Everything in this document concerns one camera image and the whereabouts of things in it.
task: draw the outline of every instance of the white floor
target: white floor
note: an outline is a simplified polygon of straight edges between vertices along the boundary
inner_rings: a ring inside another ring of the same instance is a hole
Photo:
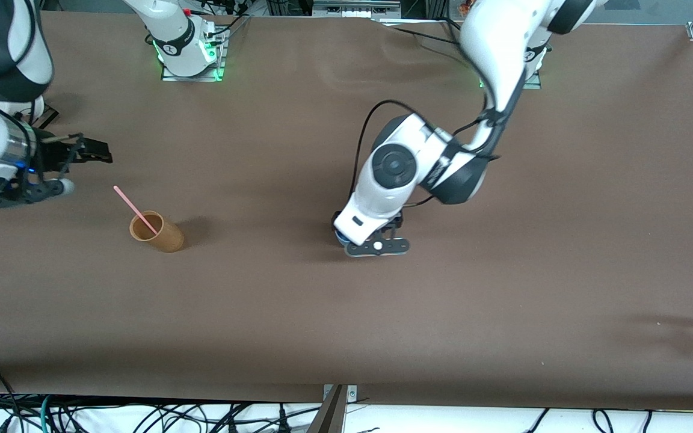
[[[316,405],[285,405],[286,412],[313,408]],[[220,419],[229,409],[228,405],[203,406],[209,419]],[[89,433],[132,433],[135,426],[146,417],[151,408],[126,407],[115,409],[93,409],[76,414],[75,418]],[[236,418],[248,419],[278,419],[279,406],[271,404],[253,405]],[[387,405],[350,405],[347,409],[344,433],[365,433],[378,428],[377,433],[524,433],[534,424],[541,409],[523,408],[456,408],[430,406],[387,406]],[[289,424],[297,433],[306,430],[306,426],[314,419],[316,412],[291,417]],[[607,411],[615,433],[641,433],[646,413],[643,411]],[[189,412],[190,416],[202,419],[198,411]],[[0,410],[0,425],[7,419],[8,414]],[[138,433],[142,433],[149,424],[153,424],[149,433],[161,433],[162,424],[154,422],[151,417]],[[602,416],[599,423],[605,433],[608,426]],[[41,430],[27,424],[27,433],[41,433]],[[254,433],[264,424],[238,425],[238,433]],[[169,433],[199,433],[204,431],[204,425],[198,427],[193,422],[180,420],[168,430]],[[20,431],[19,425],[13,421],[9,425],[9,433]],[[264,433],[277,431],[277,426],[267,428]],[[591,411],[581,409],[552,409],[537,428],[537,433],[596,433]],[[647,433],[693,433],[693,413],[655,412]]]

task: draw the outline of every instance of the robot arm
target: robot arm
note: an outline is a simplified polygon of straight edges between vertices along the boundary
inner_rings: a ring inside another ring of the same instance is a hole
[[[33,0],[0,0],[0,106],[33,103],[52,81],[53,65]],[[69,194],[72,162],[112,162],[108,146],[76,134],[54,137],[0,109],[0,207]],[[46,180],[44,173],[58,176]],[[38,177],[38,182],[29,180]]]
[[[206,46],[215,39],[215,24],[186,16],[176,0],[123,0],[151,33],[159,60],[176,76],[200,74],[217,60]]]
[[[347,241],[347,253],[350,247],[382,253],[381,242],[374,247],[363,244],[396,220],[417,185],[444,204],[473,197],[487,164],[496,158],[493,150],[526,76],[533,73],[527,71],[527,47],[544,50],[551,32],[570,32],[593,8],[593,0],[477,0],[460,32],[461,54],[478,72],[486,95],[473,140],[459,143],[416,114],[390,121],[374,142],[349,202],[333,222]]]

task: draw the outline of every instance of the brown table surface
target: brown table surface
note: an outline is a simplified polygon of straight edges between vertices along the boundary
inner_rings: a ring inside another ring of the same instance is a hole
[[[252,19],[224,82],[172,83],[133,14],[43,18],[50,130],[107,141],[115,162],[72,167],[70,197],[0,210],[17,392],[315,401],[355,383],[373,402],[693,408],[683,27],[556,38],[476,198],[409,209],[405,256],[350,259],[330,218],[368,110],[401,99],[448,131],[479,111],[442,43]],[[368,137],[401,114],[380,110]],[[189,247],[133,241],[115,184]]]

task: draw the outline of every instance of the straw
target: straw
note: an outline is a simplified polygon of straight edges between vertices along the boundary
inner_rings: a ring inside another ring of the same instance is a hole
[[[147,220],[147,219],[145,219],[145,218],[143,217],[143,214],[141,213],[141,211],[138,210],[138,208],[135,207],[134,204],[132,204],[132,201],[130,201],[130,199],[127,198],[127,195],[125,195],[125,193],[122,192],[122,190],[119,189],[119,187],[116,186],[116,185],[114,186],[114,190],[116,191],[116,194],[119,194],[119,197],[121,197],[122,200],[124,200],[125,203],[127,203],[127,206],[130,206],[130,209],[132,209],[132,211],[135,212],[136,215],[138,215],[138,218],[140,218],[141,221],[143,221],[143,223],[146,224],[146,227],[148,227],[149,230],[151,230],[152,233],[154,233],[154,234],[156,235],[156,230],[154,230],[154,227],[152,227],[152,225],[151,225],[151,223],[149,222],[149,220]]]

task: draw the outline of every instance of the wooden cup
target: wooden cup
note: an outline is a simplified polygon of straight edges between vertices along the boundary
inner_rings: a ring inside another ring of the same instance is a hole
[[[156,233],[152,233],[151,229],[135,215],[135,218],[130,221],[130,235],[136,241],[146,242],[163,253],[175,253],[183,247],[185,236],[177,225],[153,210],[147,210],[142,214],[154,227]]]

